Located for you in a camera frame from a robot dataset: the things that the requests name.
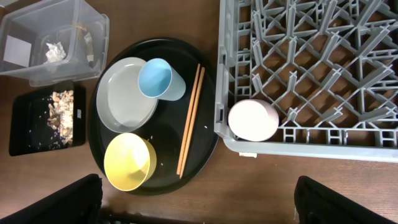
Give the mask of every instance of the black round tray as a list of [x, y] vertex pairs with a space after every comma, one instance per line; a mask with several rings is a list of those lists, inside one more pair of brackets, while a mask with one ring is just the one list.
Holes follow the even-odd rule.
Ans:
[[[216, 146], [218, 136], [213, 131], [215, 74], [207, 59], [196, 48], [177, 39], [156, 38], [133, 44], [117, 55], [105, 71], [112, 64], [126, 57], [139, 57], [146, 61], [152, 58], [163, 58], [182, 76], [187, 85], [187, 90], [181, 99], [178, 101], [159, 100], [151, 119], [133, 131], [138, 136], [148, 139], [153, 145], [157, 165], [153, 176], [130, 193], [137, 195], [169, 193], [181, 188], [196, 176], [207, 163]], [[206, 68], [206, 73], [184, 175], [182, 179], [179, 179], [176, 174], [177, 164], [198, 63]], [[88, 141], [95, 162], [105, 174], [103, 164], [105, 150], [118, 133], [106, 128], [98, 117], [95, 103], [97, 89], [98, 84], [91, 97], [88, 112]]]

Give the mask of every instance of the wooden chopstick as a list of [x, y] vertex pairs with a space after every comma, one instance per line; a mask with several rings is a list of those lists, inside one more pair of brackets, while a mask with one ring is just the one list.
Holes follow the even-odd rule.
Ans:
[[182, 143], [181, 143], [181, 149], [180, 149], [180, 158], [178, 159], [178, 166], [177, 166], [177, 174], [178, 175], [180, 175], [180, 172], [181, 172], [182, 159], [183, 159], [183, 156], [184, 156], [185, 145], [187, 143], [188, 129], [189, 129], [189, 124], [190, 124], [191, 116], [192, 116], [193, 102], [195, 101], [195, 95], [196, 95], [196, 92], [197, 92], [197, 86], [198, 86], [198, 81], [199, 81], [199, 72], [200, 72], [200, 64], [198, 64], [197, 74], [195, 75], [195, 81], [193, 82], [191, 99], [189, 101], [189, 107], [188, 107], [187, 120], [185, 122], [184, 134], [182, 136]]
[[182, 178], [182, 174], [184, 173], [184, 168], [185, 168], [185, 162], [187, 161], [187, 156], [188, 156], [188, 151], [189, 151], [189, 146], [191, 144], [191, 137], [192, 137], [192, 131], [193, 131], [193, 125], [195, 123], [195, 117], [197, 115], [197, 109], [198, 109], [198, 103], [199, 103], [199, 97], [200, 97], [200, 90], [201, 86], [203, 84], [203, 79], [205, 76], [205, 68], [203, 67], [200, 72], [200, 77], [199, 77], [199, 82], [198, 82], [198, 88], [195, 93], [195, 102], [193, 104], [193, 110], [192, 110], [192, 117], [190, 120], [190, 125], [189, 125], [189, 131], [188, 131], [188, 137], [187, 137], [187, 143], [185, 145], [185, 150], [184, 150], [184, 157], [182, 159], [182, 165], [181, 165], [181, 171], [180, 171], [180, 179]]

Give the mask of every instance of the dish rack frame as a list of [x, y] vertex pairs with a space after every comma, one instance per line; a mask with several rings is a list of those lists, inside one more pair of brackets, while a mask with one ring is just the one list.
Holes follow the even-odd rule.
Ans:
[[[270, 7], [273, 3], [280, 7]], [[251, 7], [251, 20], [240, 22], [240, 9]], [[393, 98], [398, 97], [398, 77], [393, 70], [393, 63], [398, 59], [398, 45], [388, 36], [390, 32], [398, 28], [398, 4], [391, 9], [383, 0], [221, 0], [220, 1], [220, 32], [216, 80], [216, 100], [215, 100], [215, 133], [221, 136], [226, 146], [235, 152], [253, 152], [259, 154], [278, 154], [287, 156], [306, 156], [322, 157], [334, 159], [356, 159], [363, 161], [398, 162], [397, 150], [397, 127], [379, 128], [376, 123], [395, 123], [398, 122], [397, 105], [393, 103]], [[376, 12], [384, 14], [389, 19], [368, 22], [369, 18]], [[282, 25], [282, 18], [285, 17], [286, 27]], [[337, 17], [347, 20], [347, 24], [340, 26], [331, 24]], [[314, 26], [313, 30], [295, 31], [304, 22]], [[284, 34], [271, 34], [267, 32], [276, 27], [284, 31]], [[356, 33], [356, 46], [351, 46], [347, 37]], [[361, 43], [361, 36], [368, 34], [370, 37]], [[250, 35], [250, 49], [239, 49], [239, 38], [243, 35]], [[321, 52], [317, 52], [310, 45], [318, 35], [327, 35], [328, 39]], [[284, 54], [280, 50], [280, 45], [289, 42], [289, 51]], [[391, 49], [374, 50], [379, 43], [386, 44]], [[270, 49], [262, 52], [261, 43], [266, 43]], [[357, 66], [359, 77], [354, 77], [347, 69], [337, 63], [329, 61], [329, 56], [336, 46], [341, 45], [355, 55], [354, 62], [359, 62]], [[289, 79], [284, 82], [278, 76], [279, 72], [287, 64], [294, 64], [294, 58], [302, 51], [308, 51], [318, 59], [318, 62], [311, 68], [303, 68], [295, 65], [296, 71], [289, 74]], [[286, 63], [272, 71], [263, 62], [271, 54], [277, 53], [285, 58]], [[382, 63], [383, 60], [390, 60], [389, 63]], [[370, 63], [374, 70], [363, 76], [362, 64]], [[331, 71], [323, 79], [314, 79], [312, 69], [319, 63], [325, 63], [331, 67]], [[247, 74], [238, 75], [239, 67], [250, 65]], [[258, 73], [254, 73], [259, 66], [263, 66], [271, 76], [262, 80]], [[311, 100], [300, 96], [295, 92], [296, 84], [304, 77], [311, 79], [321, 90], [313, 95], [313, 98], [325, 91], [334, 97], [341, 104], [324, 113], [320, 113], [311, 104]], [[346, 78], [357, 89], [359, 102], [354, 109], [347, 98], [343, 98], [330, 91], [331, 86], [339, 79]], [[248, 80], [248, 86], [241, 86], [239, 81]], [[278, 99], [272, 99], [264, 93], [263, 89], [273, 80], [279, 80], [286, 88], [285, 93]], [[378, 94], [378, 90], [393, 90], [394, 94], [386, 98]], [[364, 110], [364, 92], [382, 103], [381, 106], [372, 111]], [[302, 126], [295, 122], [300, 108], [290, 107], [288, 111], [282, 110], [278, 106], [278, 100], [286, 94], [293, 93], [298, 96], [303, 103], [319, 115], [320, 122], [313, 126]], [[236, 137], [228, 126], [228, 113], [233, 103], [239, 100], [254, 98], [257, 94], [263, 94], [272, 106], [285, 114], [287, 118], [278, 127], [283, 133], [282, 142], [249, 142]], [[358, 123], [351, 128], [341, 128], [333, 124], [333, 120], [343, 115], [342, 109], [346, 108], [358, 117]], [[298, 143], [296, 132], [306, 130], [306, 141]], [[311, 130], [326, 131], [326, 144], [312, 144], [310, 141]], [[348, 133], [350, 131], [369, 131], [374, 133], [375, 146], [351, 146], [347, 145]]]

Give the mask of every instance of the black tray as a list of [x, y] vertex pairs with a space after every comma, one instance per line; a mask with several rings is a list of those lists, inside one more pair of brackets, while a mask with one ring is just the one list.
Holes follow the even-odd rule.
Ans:
[[[163, 58], [187, 84], [187, 90], [180, 100], [159, 100], [151, 119], [141, 128], [133, 131], [140, 137], [148, 139], [153, 145], [157, 156], [157, 166], [153, 176], [130, 193], [137, 195], [169, 193], [181, 188], [196, 176], [207, 163], [216, 146], [218, 136], [213, 131], [215, 73], [207, 59], [196, 48], [177, 39], [149, 39], [133, 44], [117, 55], [106, 70], [126, 57], [139, 57], [146, 61], [152, 58]], [[206, 74], [184, 175], [182, 179], [179, 179], [176, 174], [178, 157], [198, 63], [206, 68]], [[94, 159], [104, 173], [105, 150], [118, 133], [106, 128], [99, 119], [95, 103], [96, 91], [91, 98], [88, 113], [88, 140]]]
[[[73, 141], [72, 145], [62, 144], [59, 134], [47, 125], [49, 100], [53, 91], [73, 90]], [[35, 152], [80, 146], [86, 138], [86, 89], [72, 81], [18, 96], [12, 106], [9, 153], [18, 156]]]

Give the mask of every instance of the dish rack grid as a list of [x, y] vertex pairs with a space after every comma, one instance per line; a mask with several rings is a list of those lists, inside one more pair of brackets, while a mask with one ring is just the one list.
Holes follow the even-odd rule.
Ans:
[[[215, 132], [236, 152], [398, 162], [397, 5], [221, 0]], [[279, 114], [268, 141], [228, 126], [248, 98]]]

